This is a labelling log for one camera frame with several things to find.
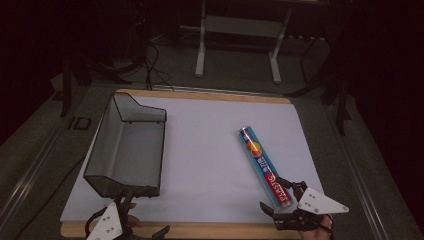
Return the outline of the black stand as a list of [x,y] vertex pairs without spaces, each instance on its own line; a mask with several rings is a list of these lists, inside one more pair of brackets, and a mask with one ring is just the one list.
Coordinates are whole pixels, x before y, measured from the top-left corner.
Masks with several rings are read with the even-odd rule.
[[66,54],[62,64],[62,111],[60,116],[64,117],[72,106],[72,81],[75,80],[82,86],[88,86],[91,82],[86,67],[86,62],[81,54]]
[[305,87],[291,93],[285,93],[285,96],[295,98],[323,87],[321,102],[324,105],[331,105],[334,101],[337,101],[335,125],[338,132],[344,136],[349,78],[337,60],[343,48],[343,35],[342,33],[327,32],[325,41],[329,44],[330,50],[318,72],[309,79]]

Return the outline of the white metal stand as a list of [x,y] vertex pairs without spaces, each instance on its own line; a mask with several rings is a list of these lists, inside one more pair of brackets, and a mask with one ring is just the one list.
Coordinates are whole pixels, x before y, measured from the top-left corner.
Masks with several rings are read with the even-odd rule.
[[275,47],[268,53],[269,64],[275,84],[282,82],[277,57],[285,37],[293,9],[288,8],[281,22],[254,20],[235,17],[208,15],[207,0],[201,0],[200,41],[196,60],[195,76],[202,77],[204,73],[207,32],[236,34],[255,37],[268,37],[276,40]]

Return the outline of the small black rectangular frame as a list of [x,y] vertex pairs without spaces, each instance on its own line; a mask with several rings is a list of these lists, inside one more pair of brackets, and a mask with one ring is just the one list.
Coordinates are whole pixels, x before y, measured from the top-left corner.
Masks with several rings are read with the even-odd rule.
[[86,117],[72,117],[68,124],[68,130],[88,130],[92,120]]

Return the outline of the black wire mesh basket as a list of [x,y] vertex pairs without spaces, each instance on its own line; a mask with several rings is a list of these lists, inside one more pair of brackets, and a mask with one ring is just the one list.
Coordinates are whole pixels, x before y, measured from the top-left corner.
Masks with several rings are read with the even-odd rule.
[[102,197],[160,195],[167,112],[127,93],[111,96],[84,179]]

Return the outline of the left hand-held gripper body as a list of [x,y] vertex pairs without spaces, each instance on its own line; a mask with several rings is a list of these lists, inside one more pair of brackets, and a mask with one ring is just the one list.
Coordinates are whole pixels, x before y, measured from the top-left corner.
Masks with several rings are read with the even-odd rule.
[[87,222],[87,240],[135,240],[131,227],[127,225],[128,214],[123,217],[119,215],[115,202],[110,203],[99,213],[99,219],[93,229]]

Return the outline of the person's right hand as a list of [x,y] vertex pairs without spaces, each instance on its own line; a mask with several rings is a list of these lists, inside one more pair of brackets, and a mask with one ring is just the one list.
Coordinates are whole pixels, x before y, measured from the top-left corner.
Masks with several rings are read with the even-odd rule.
[[[333,219],[331,215],[325,215],[321,221],[321,225],[330,229],[333,226]],[[302,240],[331,240],[332,234],[322,228],[317,228],[311,231],[300,231]]]

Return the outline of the aluminium rail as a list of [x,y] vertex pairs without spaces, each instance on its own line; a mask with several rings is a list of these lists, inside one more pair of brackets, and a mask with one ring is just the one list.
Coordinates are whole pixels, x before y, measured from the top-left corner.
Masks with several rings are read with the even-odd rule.
[[61,117],[62,104],[48,100],[0,146],[0,235],[11,226],[80,101]]
[[341,125],[336,124],[340,103],[325,107],[342,145],[357,197],[375,240],[390,240],[385,221],[384,194],[391,193],[391,176],[377,146],[352,103],[343,110]]

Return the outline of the blue plastic wrap roll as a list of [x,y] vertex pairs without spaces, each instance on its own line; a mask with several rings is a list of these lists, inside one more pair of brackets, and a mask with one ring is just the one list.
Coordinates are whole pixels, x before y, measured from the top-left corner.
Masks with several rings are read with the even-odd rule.
[[277,182],[279,174],[253,129],[250,126],[241,128],[239,130],[239,138],[273,205],[277,209],[290,206],[292,204],[292,197]]

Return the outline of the wooden board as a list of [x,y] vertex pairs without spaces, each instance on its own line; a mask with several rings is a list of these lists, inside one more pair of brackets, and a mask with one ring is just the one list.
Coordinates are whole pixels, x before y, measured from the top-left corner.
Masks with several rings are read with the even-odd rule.
[[[135,97],[153,97],[168,99],[211,100],[213,102],[247,102],[267,104],[289,104],[285,98],[244,96],[240,94],[201,93],[201,92],[167,92],[119,89],[118,95],[127,94]],[[277,232],[272,224],[243,223],[171,223],[170,238],[175,240],[189,239],[230,239],[230,240],[300,240],[295,231]]]

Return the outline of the white paper sheet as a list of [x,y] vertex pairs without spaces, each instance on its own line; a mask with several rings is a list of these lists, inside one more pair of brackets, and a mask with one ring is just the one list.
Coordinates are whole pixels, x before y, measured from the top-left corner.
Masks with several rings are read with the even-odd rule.
[[253,128],[280,176],[320,190],[298,113],[291,104],[140,97],[166,110],[160,194],[137,199],[150,222],[267,223],[269,197],[239,131]]

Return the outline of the person's left hand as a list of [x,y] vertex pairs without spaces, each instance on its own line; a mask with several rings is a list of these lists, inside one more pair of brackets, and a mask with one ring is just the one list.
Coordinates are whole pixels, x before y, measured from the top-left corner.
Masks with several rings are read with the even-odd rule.
[[136,216],[129,215],[127,225],[131,228],[138,228],[141,227],[143,222]]

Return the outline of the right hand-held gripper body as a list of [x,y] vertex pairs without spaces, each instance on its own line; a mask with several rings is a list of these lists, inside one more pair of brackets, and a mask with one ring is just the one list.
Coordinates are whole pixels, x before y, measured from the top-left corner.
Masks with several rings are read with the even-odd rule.
[[274,221],[278,230],[311,231],[322,228],[325,215],[348,213],[349,208],[336,200],[308,187],[304,181],[299,182],[302,188],[302,197],[297,200],[296,209],[292,213],[276,213],[281,221]]

